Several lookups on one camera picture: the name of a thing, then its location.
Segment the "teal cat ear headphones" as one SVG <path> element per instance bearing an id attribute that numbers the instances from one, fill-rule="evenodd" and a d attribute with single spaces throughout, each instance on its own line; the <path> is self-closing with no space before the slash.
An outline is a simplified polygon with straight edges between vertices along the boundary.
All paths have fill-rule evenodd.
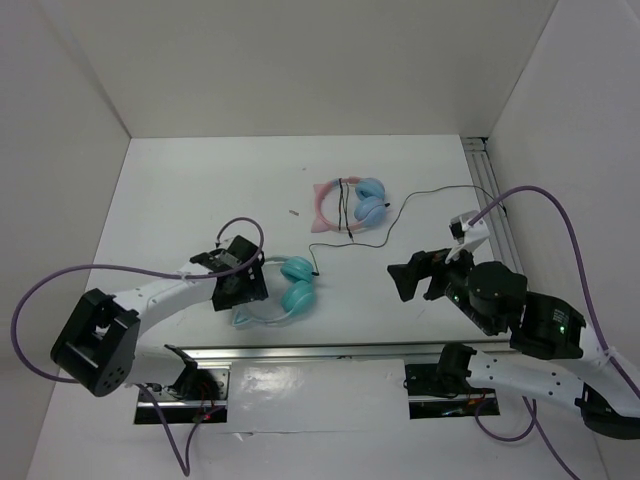
<path id="1" fill-rule="evenodd" d="M 281 325 L 306 314 L 316 302 L 313 280 L 318 273 L 309 260 L 301 256 L 270 256 L 265 259 L 264 265 L 277 265 L 280 274 L 290 283 L 279 300 L 282 312 L 268 317 L 253 313 L 246 304 L 240 305 L 234 308 L 232 314 L 231 325 L 236 329 L 253 325 Z"/>

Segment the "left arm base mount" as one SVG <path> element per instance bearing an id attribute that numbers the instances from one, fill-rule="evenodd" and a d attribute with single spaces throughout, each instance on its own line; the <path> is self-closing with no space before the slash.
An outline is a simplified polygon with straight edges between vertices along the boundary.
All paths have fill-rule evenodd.
<path id="1" fill-rule="evenodd" d="M 190 392 L 180 397 L 170 387 L 145 384 L 147 392 L 137 397 L 134 423 L 159 425 L 160 417 L 150 398 L 158 404 L 169 425 L 188 425 L 196 421 L 204 424 L 224 424 L 228 419 L 228 393 L 231 377 L 230 365 L 214 364 L 206 368 Z"/>

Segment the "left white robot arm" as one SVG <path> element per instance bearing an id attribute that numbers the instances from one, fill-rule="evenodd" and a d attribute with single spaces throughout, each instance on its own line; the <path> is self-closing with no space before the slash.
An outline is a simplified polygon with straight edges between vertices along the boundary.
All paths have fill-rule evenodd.
<path id="1" fill-rule="evenodd" d="M 196 361 L 179 347 L 146 348 L 139 338 L 193 306 L 217 311 L 267 298 L 261 249 L 237 235 L 227 247 L 202 252 L 167 277 L 118 293 L 84 293 L 50 353 L 51 359 L 96 397 L 123 384 L 159 384 L 176 399 L 202 382 Z"/>

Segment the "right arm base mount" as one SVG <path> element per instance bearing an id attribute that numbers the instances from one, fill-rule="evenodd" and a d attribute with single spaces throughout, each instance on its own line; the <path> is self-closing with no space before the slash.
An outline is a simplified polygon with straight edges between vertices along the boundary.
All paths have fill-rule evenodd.
<path id="1" fill-rule="evenodd" d="M 498 416 L 500 408 L 493 389 L 465 386 L 437 375 L 437 365 L 406 364 L 404 388 L 408 393 L 409 416 L 416 419 Z"/>

